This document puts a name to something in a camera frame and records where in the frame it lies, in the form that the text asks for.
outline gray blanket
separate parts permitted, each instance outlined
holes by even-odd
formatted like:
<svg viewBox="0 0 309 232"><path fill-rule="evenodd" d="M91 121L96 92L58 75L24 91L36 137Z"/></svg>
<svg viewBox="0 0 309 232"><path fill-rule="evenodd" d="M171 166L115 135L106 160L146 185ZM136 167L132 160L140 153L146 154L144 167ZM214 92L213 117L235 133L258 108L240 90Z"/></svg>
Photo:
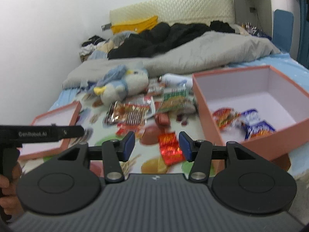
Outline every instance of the gray blanket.
<svg viewBox="0 0 309 232"><path fill-rule="evenodd" d="M235 62L249 62L280 51L267 39L229 33L206 32L178 48L153 58L96 59L83 62L69 73L63 89L96 82L111 68L125 64L134 67L143 62L149 77L165 73L189 74Z"/></svg>

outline finger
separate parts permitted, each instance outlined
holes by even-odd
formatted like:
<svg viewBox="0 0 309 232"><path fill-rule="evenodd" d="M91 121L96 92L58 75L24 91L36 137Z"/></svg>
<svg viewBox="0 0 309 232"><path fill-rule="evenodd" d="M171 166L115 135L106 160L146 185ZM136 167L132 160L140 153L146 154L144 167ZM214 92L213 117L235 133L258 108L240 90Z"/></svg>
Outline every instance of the finger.
<svg viewBox="0 0 309 232"><path fill-rule="evenodd" d="M15 167L13 167L13 170L12 170L12 178L13 179L18 179L22 174L22 170L21 170L21 167L19 165L19 163L16 164Z"/></svg>
<svg viewBox="0 0 309 232"><path fill-rule="evenodd" d="M0 198L0 205L4 209L11 209L15 208L17 205L19 205L19 200L17 196L6 196L6 197L1 197Z"/></svg>
<svg viewBox="0 0 309 232"><path fill-rule="evenodd" d="M3 209L3 211L5 212L5 214L7 215L13 215L14 209Z"/></svg>
<svg viewBox="0 0 309 232"><path fill-rule="evenodd" d="M16 207L16 208L5 208L4 212L7 215L17 215L20 214L23 211L22 207Z"/></svg>
<svg viewBox="0 0 309 232"><path fill-rule="evenodd" d="M0 175L0 188L6 188L9 187L9 185L10 185L9 179L3 175Z"/></svg>
<svg viewBox="0 0 309 232"><path fill-rule="evenodd" d="M11 182L9 187L3 188L2 193L4 195L16 195L16 180Z"/></svg>

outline plush penguin toy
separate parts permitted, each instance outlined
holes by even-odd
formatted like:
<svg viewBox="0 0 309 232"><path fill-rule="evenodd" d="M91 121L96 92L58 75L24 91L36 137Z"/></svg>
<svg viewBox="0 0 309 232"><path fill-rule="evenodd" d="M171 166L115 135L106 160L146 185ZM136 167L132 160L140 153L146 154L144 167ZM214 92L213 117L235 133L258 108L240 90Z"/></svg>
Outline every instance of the plush penguin toy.
<svg viewBox="0 0 309 232"><path fill-rule="evenodd" d="M129 69L125 65L120 65L111 69L88 92L100 96L104 105L110 105L124 100L127 96L141 93L147 86L148 72L146 69Z"/></svg>

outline pink box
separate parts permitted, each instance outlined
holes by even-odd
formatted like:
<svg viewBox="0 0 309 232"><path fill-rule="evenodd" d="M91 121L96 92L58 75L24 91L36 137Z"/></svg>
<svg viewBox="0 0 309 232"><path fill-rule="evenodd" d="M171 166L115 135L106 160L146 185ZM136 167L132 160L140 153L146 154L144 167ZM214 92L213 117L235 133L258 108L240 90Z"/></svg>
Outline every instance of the pink box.
<svg viewBox="0 0 309 232"><path fill-rule="evenodd" d="M51 125L52 123L75 125L80 110L81 103L73 101L71 104L36 116L31 125ZM19 160L32 160L61 153L68 148L69 141L70 139L66 138L59 142L24 144L23 148L19 148Z"/></svg>
<svg viewBox="0 0 309 232"><path fill-rule="evenodd" d="M216 145L234 140L274 160L309 141L309 93L272 66L195 73L193 91L205 138ZM247 141L240 129L220 132L212 112L221 107L238 112L255 108L276 132ZM224 168L222 161L213 164L216 171Z"/></svg>

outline circular pad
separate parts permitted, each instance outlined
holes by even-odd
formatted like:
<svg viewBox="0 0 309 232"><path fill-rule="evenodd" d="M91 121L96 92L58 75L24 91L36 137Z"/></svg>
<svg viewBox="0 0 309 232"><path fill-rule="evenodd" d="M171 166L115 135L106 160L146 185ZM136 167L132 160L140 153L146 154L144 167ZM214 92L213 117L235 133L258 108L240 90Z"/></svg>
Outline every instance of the circular pad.
<svg viewBox="0 0 309 232"><path fill-rule="evenodd" d="M19 180L16 191L25 210L62 215L89 205L100 193L101 184L82 165L59 160L27 173Z"/></svg>
<svg viewBox="0 0 309 232"><path fill-rule="evenodd" d="M214 177L212 190L223 205L235 211L267 215L290 207L296 182L271 163L240 160Z"/></svg>
<svg viewBox="0 0 309 232"><path fill-rule="evenodd" d="M74 186L74 179L65 173L52 173L40 179L38 186L45 193L60 194Z"/></svg>

